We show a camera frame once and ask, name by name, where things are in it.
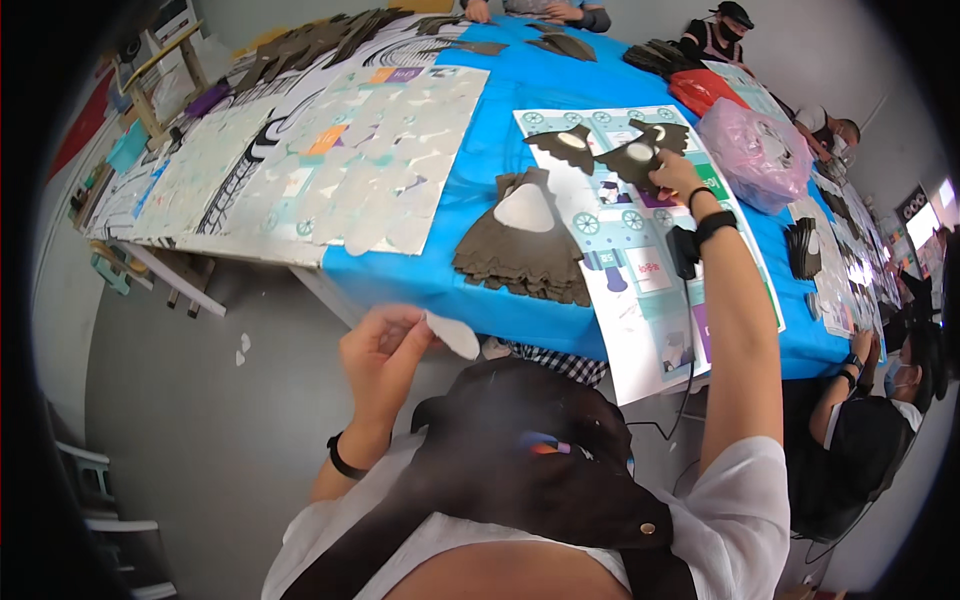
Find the black sign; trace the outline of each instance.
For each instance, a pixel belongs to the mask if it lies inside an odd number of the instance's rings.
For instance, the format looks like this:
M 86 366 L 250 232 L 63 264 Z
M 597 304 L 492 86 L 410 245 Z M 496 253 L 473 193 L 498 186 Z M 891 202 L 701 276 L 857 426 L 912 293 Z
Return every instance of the black sign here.
M 906 225 L 906 222 L 920 212 L 920 209 L 929 204 L 930 200 L 926 197 L 926 192 L 921 186 L 917 186 L 915 190 L 910 192 L 910 195 L 906 197 L 906 200 L 903 201 L 900 206 L 897 206 L 897 216 L 900 217 L 900 222 Z

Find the checkered cloth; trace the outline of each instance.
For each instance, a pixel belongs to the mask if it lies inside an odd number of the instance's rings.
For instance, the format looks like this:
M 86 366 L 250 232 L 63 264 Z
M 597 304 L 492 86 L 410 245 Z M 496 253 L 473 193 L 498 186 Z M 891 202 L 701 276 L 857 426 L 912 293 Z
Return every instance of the checkered cloth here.
M 502 338 L 500 342 L 510 349 L 513 356 L 544 365 L 547 369 L 561 372 L 570 379 L 589 385 L 591 388 L 597 387 L 610 368 L 610 363 L 605 360 L 593 360 L 583 356 L 564 354 Z

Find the black hat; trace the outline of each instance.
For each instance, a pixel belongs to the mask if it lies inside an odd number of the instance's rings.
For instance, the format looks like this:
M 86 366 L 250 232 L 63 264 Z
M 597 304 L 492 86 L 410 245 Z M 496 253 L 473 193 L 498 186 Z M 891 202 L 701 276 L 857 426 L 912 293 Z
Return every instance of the black hat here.
M 747 29 L 754 28 L 754 22 L 750 20 L 749 16 L 747 16 L 747 12 L 743 10 L 743 7 L 735 2 L 732 2 L 731 0 L 724 0 L 720 3 L 720 6 L 717 7 L 716 11 L 710 12 L 720 12 L 724 16 L 728 16 Z

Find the blue tablecloth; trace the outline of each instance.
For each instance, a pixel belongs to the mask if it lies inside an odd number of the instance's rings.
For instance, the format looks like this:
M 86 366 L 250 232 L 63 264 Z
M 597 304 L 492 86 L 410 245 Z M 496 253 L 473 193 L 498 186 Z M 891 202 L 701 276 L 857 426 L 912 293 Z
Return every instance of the blue tablecloth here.
M 525 27 L 526 19 L 498 17 L 499 26 L 471 25 L 460 39 L 509 44 L 499 57 L 464 50 L 443 50 L 437 64 L 458 64 L 490 71 L 473 120 L 461 145 L 426 246 L 420 256 L 367 252 L 350 256 L 331 247 L 323 268 L 357 301 L 408 302 L 459 319 L 475 331 L 590 358 L 606 359 L 607 351 L 592 308 L 535 300 L 469 285 L 451 266 L 454 249 L 470 226 L 495 201 L 494 178 L 536 166 L 514 121 L 513 111 L 524 108 L 624 108 L 675 104 L 684 117 L 697 117 L 667 93 L 659 77 L 640 71 L 621 57 L 622 42 L 590 32 L 567 32 L 589 43 L 597 62 L 561 57 L 531 44 L 540 33 Z M 827 206 L 816 187 L 811 195 Z M 840 362 L 850 343 L 827 334 L 814 323 L 804 302 L 814 292 L 812 281 L 798 281 L 790 273 L 783 230 L 793 223 L 785 209 L 776 217 L 747 205 L 743 210 L 763 252 L 780 298 L 786 330 L 780 335 L 784 378 L 818 375 Z

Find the white shirt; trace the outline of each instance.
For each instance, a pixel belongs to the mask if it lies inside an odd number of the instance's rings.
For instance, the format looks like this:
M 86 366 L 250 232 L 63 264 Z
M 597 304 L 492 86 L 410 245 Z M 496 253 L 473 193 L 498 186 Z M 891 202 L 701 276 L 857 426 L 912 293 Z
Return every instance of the white shirt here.
M 267 574 L 261 598 L 280 598 L 317 557 L 376 506 L 422 441 L 422 435 L 395 438 L 390 451 L 344 497 L 303 509 L 283 535 L 283 547 Z M 731 445 L 686 498 L 650 492 L 670 507 L 674 530 L 670 549 L 690 567 L 698 598 L 773 597 L 790 548 L 786 461 L 776 441 L 753 437 Z M 504 540 L 561 543 L 509 527 L 434 513 L 356 597 L 380 600 L 419 564 L 446 550 Z M 586 552 L 630 589 L 618 552 L 570 547 Z
M 794 120 L 803 123 L 811 133 L 818 132 L 827 124 L 827 110 L 823 107 L 803 107 L 797 111 L 797 118 Z

